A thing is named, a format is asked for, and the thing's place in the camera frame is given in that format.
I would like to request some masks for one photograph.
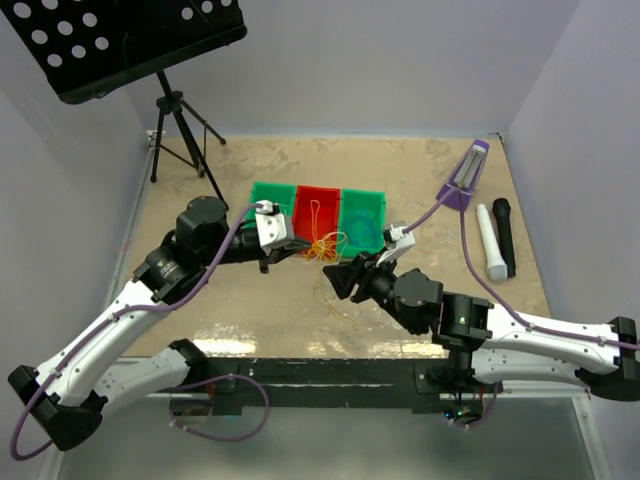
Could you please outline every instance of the white microphone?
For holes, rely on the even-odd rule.
[[[487,255],[487,274],[491,281],[502,283],[508,278],[507,264],[502,259],[502,255],[500,255],[500,247],[498,247],[496,234],[493,232],[489,211],[481,203],[478,205],[476,213],[478,215],[480,233],[482,234],[482,243],[484,243],[484,252]]]

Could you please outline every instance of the black microphone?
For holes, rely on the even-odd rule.
[[[516,255],[513,251],[513,237],[511,235],[511,205],[506,198],[498,198],[493,202],[493,216],[498,225],[498,239],[500,242],[500,254],[507,264],[507,276],[516,276]]]

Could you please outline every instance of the tabletop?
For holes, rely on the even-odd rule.
[[[388,222],[412,223],[435,196],[474,139],[435,138],[228,138],[207,144],[207,159],[230,205],[229,223],[244,208],[254,182],[380,191],[386,194]],[[549,314],[526,226],[504,150],[490,145],[487,162],[466,214],[472,261],[487,279],[475,209],[505,197],[517,276],[492,286],[514,308]],[[181,139],[163,145],[186,156]],[[145,186],[139,221],[126,243],[131,272],[175,228],[178,214],[194,197],[215,195],[206,178],[161,152],[158,181]],[[446,291],[490,298],[469,273],[462,254],[459,213],[448,207],[414,231],[416,245],[398,262],[396,273],[415,267],[444,284]],[[259,357],[416,357],[446,352],[429,336],[407,333],[373,301],[359,305],[336,299],[321,275],[322,262],[292,258],[268,275],[255,262],[223,265],[184,308],[142,335],[126,356],[152,356],[173,340],[189,338],[209,356]]]

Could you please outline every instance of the floor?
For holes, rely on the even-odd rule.
[[[434,202],[473,139],[426,138],[229,138],[207,145],[211,170],[231,206],[244,207],[256,181],[375,190],[386,193],[387,221],[411,223]],[[181,140],[163,144],[186,155]],[[523,312],[548,315],[548,306],[517,201],[504,151],[490,139],[479,190],[467,213],[469,248],[485,275],[485,259],[475,219],[478,203],[505,197],[512,206],[517,276],[496,286]],[[213,195],[206,179],[162,152],[158,181],[149,184],[139,226],[126,245],[128,272],[156,248],[176,216],[199,195]],[[443,207],[415,232],[416,246],[397,271],[418,267],[448,291],[487,297],[468,272],[460,247],[459,214]],[[227,265],[187,306],[145,333],[128,356],[151,356],[180,338],[192,339],[210,356],[281,357],[441,357],[426,337],[409,335],[373,302],[336,301],[320,275],[321,264],[290,259],[271,267]]]
[[[167,428],[168,401],[146,398],[103,422],[64,455],[61,480],[591,480],[571,399],[501,396],[481,428],[450,428],[409,410],[274,408],[259,435],[209,442]],[[237,435],[260,421],[192,417],[209,434]]]

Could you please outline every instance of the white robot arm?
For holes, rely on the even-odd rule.
[[[256,209],[255,220],[241,223],[250,209]],[[178,216],[176,229],[91,325],[36,368],[20,366],[11,373],[9,383],[27,406],[21,421],[31,412],[64,451],[91,435],[103,416],[182,384],[199,352],[194,356],[179,342],[125,368],[114,364],[140,335],[190,301],[219,264],[258,261],[260,271],[268,273],[269,265],[309,246],[295,237],[291,219],[272,202],[251,205],[229,227],[224,202],[194,199]],[[16,441],[12,454],[23,459]]]
[[[384,237],[381,252],[362,252],[323,272],[338,298],[372,299],[409,333],[431,333],[433,343],[448,349],[450,365],[440,376],[444,390],[506,380],[553,381],[584,386],[611,400],[640,401],[633,320],[617,317],[599,325],[553,320],[445,292],[442,283],[418,269],[396,276],[396,260],[415,239],[405,222],[386,226]]]

